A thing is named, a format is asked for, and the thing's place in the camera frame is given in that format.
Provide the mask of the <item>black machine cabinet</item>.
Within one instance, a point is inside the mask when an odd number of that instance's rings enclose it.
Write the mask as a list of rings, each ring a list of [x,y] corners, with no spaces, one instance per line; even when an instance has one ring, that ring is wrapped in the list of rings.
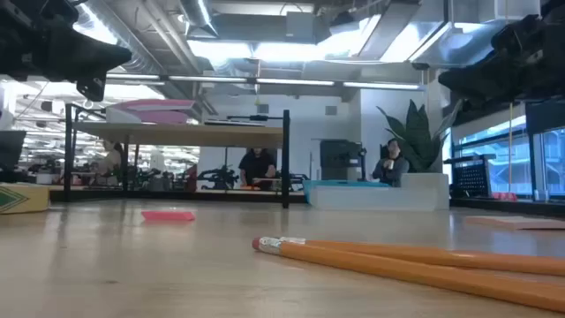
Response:
[[[358,180],[361,176],[360,143],[349,140],[320,142],[321,180]]]

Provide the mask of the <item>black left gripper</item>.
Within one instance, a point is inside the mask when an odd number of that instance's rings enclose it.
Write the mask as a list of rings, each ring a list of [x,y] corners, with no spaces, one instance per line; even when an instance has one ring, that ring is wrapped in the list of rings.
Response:
[[[101,102],[107,73],[132,59],[127,48],[98,41],[72,28],[77,7],[88,0],[0,0],[0,75],[25,81],[40,74],[68,81],[88,100]],[[54,28],[53,22],[64,26]]]

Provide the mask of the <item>wooden shelf with black legs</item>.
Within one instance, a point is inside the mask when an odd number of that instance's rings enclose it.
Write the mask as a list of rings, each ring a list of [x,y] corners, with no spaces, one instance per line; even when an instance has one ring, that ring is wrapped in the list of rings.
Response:
[[[278,118],[282,127],[230,125],[168,125],[147,123],[80,122],[72,116],[71,104],[65,106],[64,199],[70,199],[71,160],[75,153],[72,134],[88,133],[124,145],[123,165],[128,161],[128,147],[134,145],[224,147],[224,148],[280,148],[282,150],[283,208],[290,206],[290,111]]]

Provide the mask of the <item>dark monitor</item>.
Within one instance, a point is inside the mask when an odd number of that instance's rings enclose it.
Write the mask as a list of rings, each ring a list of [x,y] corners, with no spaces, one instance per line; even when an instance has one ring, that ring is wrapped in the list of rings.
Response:
[[[14,170],[21,156],[25,131],[0,131],[0,169]]]

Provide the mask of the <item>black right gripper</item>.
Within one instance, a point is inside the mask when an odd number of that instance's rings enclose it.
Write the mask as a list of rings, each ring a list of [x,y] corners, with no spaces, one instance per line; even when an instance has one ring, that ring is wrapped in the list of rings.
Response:
[[[474,108],[565,96],[565,0],[547,0],[539,15],[505,26],[491,44],[494,51],[445,71],[439,83]]]

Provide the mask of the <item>yellow green crayon box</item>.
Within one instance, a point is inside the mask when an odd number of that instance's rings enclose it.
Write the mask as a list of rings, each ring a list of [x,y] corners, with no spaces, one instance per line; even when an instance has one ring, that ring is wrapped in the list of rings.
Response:
[[[0,183],[0,215],[44,212],[48,207],[46,186]]]

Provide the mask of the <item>orange pencil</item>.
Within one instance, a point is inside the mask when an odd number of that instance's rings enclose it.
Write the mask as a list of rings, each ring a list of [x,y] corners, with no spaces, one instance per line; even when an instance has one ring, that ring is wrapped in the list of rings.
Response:
[[[305,238],[281,237],[281,240],[287,243],[333,248],[345,252],[370,254],[432,265],[468,269],[488,269],[548,276],[565,276],[564,258],[519,254],[492,254],[476,251],[452,251],[425,246],[308,240]]]
[[[252,247],[265,254],[565,313],[565,287],[556,285],[308,246],[278,238],[255,238]]]

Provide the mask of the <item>pink sticky note pad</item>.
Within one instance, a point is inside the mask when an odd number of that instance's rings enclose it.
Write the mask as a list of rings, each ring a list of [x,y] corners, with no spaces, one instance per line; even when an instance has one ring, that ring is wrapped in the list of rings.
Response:
[[[524,216],[466,216],[466,223],[488,225],[510,230],[565,230],[565,221]]]

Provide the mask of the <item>person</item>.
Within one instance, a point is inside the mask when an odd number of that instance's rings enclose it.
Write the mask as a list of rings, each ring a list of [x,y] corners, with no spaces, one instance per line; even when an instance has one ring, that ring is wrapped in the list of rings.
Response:
[[[99,162],[98,180],[105,186],[117,186],[121,173],[123,147],[120,143],[105,140],[103,142],[105,157]]]
[[[392,187],[400,187],[403,174],[410,169],[410,163],[402,155],[397,139],[388,142],[388,155],[380,159],[373,170],[372,178]]]
[[[275,159],[265,148],[251,148],[238,165],[241,186],[259,188],[268,191],[273,182],[268,181],[276,174]]]

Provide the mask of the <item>pink eraser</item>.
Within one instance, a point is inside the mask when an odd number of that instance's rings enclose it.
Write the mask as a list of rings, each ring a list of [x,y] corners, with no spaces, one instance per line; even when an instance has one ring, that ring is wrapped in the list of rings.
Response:
[[[191,222],[195,220],[192,212],[176,211],[142,211],[141,215],[148,221],[179,221]]]

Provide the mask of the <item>suspended linear light fixture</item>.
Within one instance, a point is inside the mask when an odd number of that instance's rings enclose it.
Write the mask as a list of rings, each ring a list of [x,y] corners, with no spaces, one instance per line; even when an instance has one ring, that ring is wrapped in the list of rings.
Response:
[[[220,76],[188,76],[188,75],[156,75],[156,74],[133,74],[133,73],[108,73],[109,80],[133,80],[133,81],[178,81],[178,82],[200,82],[213,84],[250,84],[250,85],[291,85],[291,86],[314,86],[314,87],[347,87],[359,89],[383,89],[401,91],[423,91],[424,86],[416,84],[387,83],[387,82],[359,82],[341,80],[319,80],[319,79],[277,79],[277,78],[242,78],[242,77],[220,77]]]

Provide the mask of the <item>black perforated panel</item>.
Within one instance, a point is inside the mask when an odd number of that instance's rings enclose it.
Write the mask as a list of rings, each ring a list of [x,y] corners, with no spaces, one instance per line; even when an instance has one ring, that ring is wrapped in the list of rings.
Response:
[[[492,195],[489,161],[495,158],[496,155],[469,155],[445,160],[443,163],[451,166],[450,197],[489,198]]]

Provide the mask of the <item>grey desk calculator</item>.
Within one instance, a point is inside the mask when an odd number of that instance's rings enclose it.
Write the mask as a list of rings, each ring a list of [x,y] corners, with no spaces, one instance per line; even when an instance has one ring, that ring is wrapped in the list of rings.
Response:
[[[207,119],[203,125],[221,125],[221,126],[254,126],[264,127],[265,125],[257,122],[250,121],[237,121],[237,120],[221,120],[221,119]]]

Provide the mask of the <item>green plant in white pot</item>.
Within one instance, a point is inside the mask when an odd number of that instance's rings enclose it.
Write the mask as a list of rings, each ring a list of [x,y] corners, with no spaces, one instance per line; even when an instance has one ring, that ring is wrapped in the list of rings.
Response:
[[[414,211],[449,209],[448,176],[440,172],[436,163],[448,138],[447,129],[454,124],[463,104],[463,100],[458,101],[435,132],[430,131],[426,108],[417,107],[414,102],[410,102],[403,122],[385,116],[387,131],[396,138],[401,154],[412,168],[401,176],[403,207]]]

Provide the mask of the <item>clear pencil case teal lid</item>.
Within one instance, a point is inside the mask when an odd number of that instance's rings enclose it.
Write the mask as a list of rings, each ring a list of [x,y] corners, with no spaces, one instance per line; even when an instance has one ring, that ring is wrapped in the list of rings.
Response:
[[[377,182],[306,180],[307,202],[317,209],[372,211],[436,211],[449,207],[447,194],[434,188],[390,187]]]

